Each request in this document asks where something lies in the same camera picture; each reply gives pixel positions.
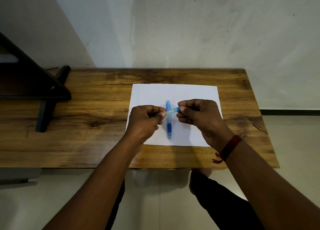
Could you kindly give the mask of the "person's left hand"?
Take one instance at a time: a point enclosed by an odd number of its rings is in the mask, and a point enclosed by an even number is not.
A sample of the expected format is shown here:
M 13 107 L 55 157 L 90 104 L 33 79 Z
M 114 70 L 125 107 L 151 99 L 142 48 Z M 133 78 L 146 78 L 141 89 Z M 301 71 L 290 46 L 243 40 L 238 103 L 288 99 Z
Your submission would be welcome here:
M 124 139 L 132 145 L 144 144 L 159 128 L 160 124 L 153 123 L 153 116 L 161 111 L 166 111 L 166 109 L 154 105 L 133 107 Z

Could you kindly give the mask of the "person's right hand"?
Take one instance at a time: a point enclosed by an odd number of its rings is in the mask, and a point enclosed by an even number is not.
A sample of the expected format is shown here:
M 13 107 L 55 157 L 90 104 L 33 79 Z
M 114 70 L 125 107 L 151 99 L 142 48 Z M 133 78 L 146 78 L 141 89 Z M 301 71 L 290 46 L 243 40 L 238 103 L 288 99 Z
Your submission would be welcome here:
M 213 100 L 191 99 L 178 102 L 178 106 L 199 107 L 196 115 L 184 115 L 179 111 L 177 118 L 181 123 L 196 126 L 206 143 L 221 153 L 234 132 L 222 119 L 217 103 Z

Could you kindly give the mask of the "person's left forearm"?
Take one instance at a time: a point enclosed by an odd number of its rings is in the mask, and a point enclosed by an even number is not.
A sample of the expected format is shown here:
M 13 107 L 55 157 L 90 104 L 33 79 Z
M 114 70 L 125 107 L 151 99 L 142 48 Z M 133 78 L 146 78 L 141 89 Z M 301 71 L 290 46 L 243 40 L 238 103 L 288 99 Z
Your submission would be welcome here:
M 129 165 L 143 142 L 140 136 L 126 133 L 42 230 L 104 230 Z

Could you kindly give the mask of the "person's right forearm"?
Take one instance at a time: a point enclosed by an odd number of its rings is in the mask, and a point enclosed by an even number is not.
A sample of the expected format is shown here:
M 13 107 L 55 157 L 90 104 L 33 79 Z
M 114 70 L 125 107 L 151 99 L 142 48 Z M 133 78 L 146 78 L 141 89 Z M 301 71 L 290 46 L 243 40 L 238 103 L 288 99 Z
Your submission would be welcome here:
M 225 161 L 267 230 L 320 230 L 320 208 L 280 176 L 245 141 Z

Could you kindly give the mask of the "blue pen with dark grip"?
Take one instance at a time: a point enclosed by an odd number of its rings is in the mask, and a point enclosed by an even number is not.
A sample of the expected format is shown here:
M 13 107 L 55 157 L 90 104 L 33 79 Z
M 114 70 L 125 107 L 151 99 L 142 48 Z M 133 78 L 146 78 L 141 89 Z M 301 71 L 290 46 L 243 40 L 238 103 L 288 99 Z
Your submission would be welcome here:
M 166 111 L 167 112 L 171 111 L 170 101 L 166 102 Z M 168 136 L 168 139 L 170 140 L 171 136 L 172 136 L 172 127 L 171 127 L 172 124 L 171 124 L 171 115 L 170 114 L 166 115 L 166 120 L 167 120 L 167 136 Z

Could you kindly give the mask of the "white paper sheet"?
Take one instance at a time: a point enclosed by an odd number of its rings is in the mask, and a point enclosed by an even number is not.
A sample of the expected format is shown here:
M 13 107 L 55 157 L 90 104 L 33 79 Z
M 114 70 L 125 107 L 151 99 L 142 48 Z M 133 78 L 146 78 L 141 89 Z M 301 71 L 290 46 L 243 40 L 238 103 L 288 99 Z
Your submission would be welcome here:
M 170 102 L 170 108 L 174 109 L 178 107 L 178 102 L 191 99 L 215 101 L 222 115 L 217 86 L 189 84 L 133 84 L 129 112 L 133 107 L 140 105 L 154 105 L 165 108 L 167 101 Z M 176 114 L 171 115 L 171 139 L 168 138 L 167 118 L 165 118 L 163 124 L 159 126 L 159 129 L 154 132 L 145 144 L 209 147 L 200 130 L 193 125 L 180 123 Z

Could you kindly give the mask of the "red thread wristband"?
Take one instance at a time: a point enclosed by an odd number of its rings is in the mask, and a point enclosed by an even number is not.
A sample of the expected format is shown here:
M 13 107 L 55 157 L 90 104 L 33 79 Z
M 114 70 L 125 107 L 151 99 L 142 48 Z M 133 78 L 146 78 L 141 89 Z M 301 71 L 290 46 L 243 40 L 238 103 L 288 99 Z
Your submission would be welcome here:
M 238 144 L 242 141 L 238 135 L 234 135 L 230 141 L 223 148 L 221 153 L 216 152 L 215 155 L 217 159 L 212 159 L 212 162 L 215 164 L 220 164 L 229 157 L 229 155 L 234 151 L 234 149 L 238 146 Z

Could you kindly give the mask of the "person's black trousers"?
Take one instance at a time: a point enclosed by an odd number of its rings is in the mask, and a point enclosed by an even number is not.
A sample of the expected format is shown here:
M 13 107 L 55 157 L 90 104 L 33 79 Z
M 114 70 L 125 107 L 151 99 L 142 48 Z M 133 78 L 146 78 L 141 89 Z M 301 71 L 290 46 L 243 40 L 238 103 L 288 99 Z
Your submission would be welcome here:
M 211 173 L 129 171 L 106 230 L 264 230 L 249 202 Z

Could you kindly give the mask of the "grey table support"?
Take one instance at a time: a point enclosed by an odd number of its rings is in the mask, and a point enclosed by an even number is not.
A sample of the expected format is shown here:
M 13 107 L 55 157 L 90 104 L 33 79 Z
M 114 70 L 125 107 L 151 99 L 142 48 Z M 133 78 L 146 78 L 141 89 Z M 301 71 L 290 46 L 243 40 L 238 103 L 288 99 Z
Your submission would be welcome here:
M 0 190 L 22 187 L 31 187 L 37 185 L 41 176 L 42 168 L 23 168 L 23 167 L 0 167 Z

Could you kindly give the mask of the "black stand frame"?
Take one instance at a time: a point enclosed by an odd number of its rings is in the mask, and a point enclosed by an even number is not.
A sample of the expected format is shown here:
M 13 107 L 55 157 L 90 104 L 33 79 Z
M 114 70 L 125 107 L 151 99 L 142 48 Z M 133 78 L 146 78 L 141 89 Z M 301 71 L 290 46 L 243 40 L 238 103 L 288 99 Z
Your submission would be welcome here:
M 70 71 L 63 66 L 51 74 L 0 32 L 0 98 L 41 100 L 35 131 L 45 132 L 56 104 L 71 100 L 65 86 Z

